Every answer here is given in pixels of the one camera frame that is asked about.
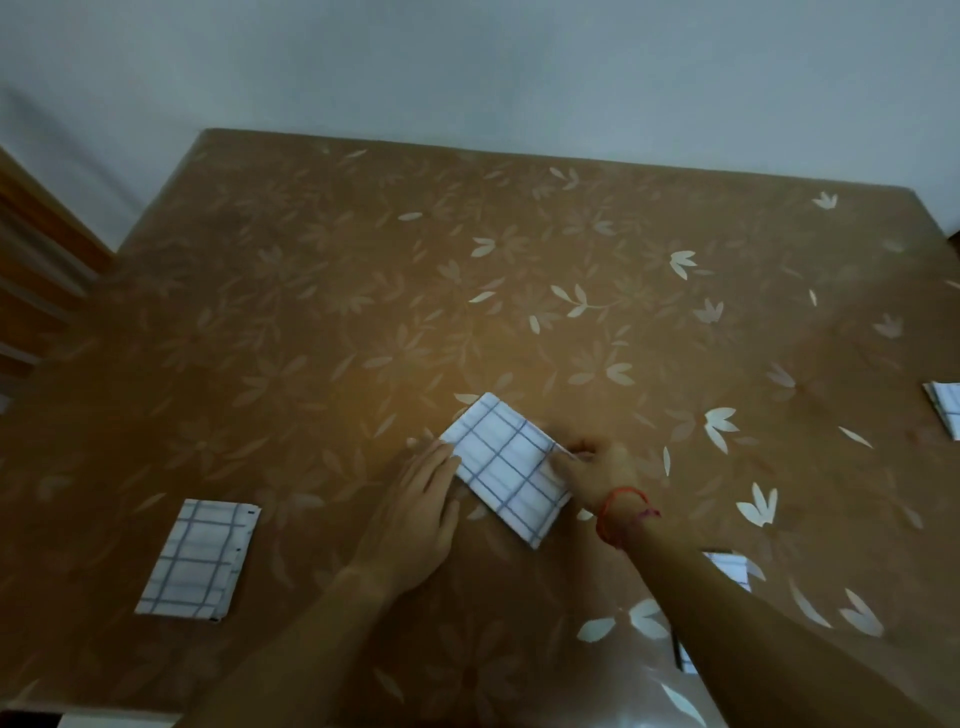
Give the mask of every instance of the table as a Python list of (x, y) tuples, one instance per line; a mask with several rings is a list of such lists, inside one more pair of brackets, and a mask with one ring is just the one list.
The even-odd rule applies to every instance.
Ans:
[[(960, 724), (960, 449), (920, 387), (957, 379), (958, 320), (909, 190), (208, 131), (0, 422), (0, 691), (182, 711), (489, 391), (627, 442), (755, 594)], [(133, 614), (186, 497), (263, 508), (221, 623)], [(534, 551), (456, 497), (338, 724), (721, 722), (593, 521)]]

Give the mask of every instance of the folded cloth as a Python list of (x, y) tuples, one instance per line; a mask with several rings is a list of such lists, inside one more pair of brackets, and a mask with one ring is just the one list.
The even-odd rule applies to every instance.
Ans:
[(259, 516), (249, 503), (185, 500), (134, 611), (220, 621)]
[(547, 463), (550, 452), (566, 450), (490, 392), (440, 438), (463, 460), (457, 475), (520, 538), (539, 546), (570, 500)]
[(931, 381), (924, 385), (950, 437), (960, 440), (960, 384)]

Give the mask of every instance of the chair backrest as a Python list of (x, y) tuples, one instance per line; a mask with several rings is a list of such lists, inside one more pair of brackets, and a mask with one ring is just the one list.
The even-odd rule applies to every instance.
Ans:
[(0, 150), (0, 411), (112, 258)]

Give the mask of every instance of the wrist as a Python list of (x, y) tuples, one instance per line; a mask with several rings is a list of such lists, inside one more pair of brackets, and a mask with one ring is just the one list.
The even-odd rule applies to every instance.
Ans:
[(648, 516), (659, 516), (660, 511), (650, 505), (646, 494), (634, 487), (614, 488), (607, 495), (597, 514), (597, 535), (616, 548), (623, 548), (627, 532)]
[(381, 610), (389, 608), (399, 596), (395, 580), (385, 570), (371, 564), (348, 564), (334, 579), (333, 586), (338, 585)]
[(613, 497), (604, 521), (612, 528), (622, 528), (648, 508), (650, 505), (636, 493), (620, 493)]

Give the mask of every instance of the red thread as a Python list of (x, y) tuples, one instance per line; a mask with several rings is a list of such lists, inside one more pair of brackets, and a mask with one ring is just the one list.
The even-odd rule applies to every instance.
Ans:
[[(630, 488), (630, 487), (614, 488), (607, 494), (607, 499), (604, 500), (603, 505), (600, 507), (600, 512), (597, 514), (597, 536), (600, 537), (600, 540), (604, 544), (607, 544), (608, 546), (613, 546), (614, 548), (622, 548), (622, 546), (620, 545), (619, 540), (615, 541), (612, 538), (612, 536), (608, 533), (607, 527), (605, 526), (605, 523), (604, 523), (604, 518), (607, 516), (607, 512), (610, 510), (610, 507), (613, 505), (613, 501), (616, 499), (616, 497), (623, 493), (633, 493), (635, 496), (640, 496), (643, 499), (644, 503), (646, 503), (647, 505), (650, 505), (650, 499), (647, 497), (647, 494), (645, 494), (643, 491), (639, 490), (638, 488)], [(626, 530), (627, 528), (633, 527), (638, 522), (642, 521), (648, 516), (658, 517), (659, 515), (660, 515), (660, 511), (658, 511), (656, 508), (646, 508), (640, 511), (639, 513), (637, 513), (622, 530)]]

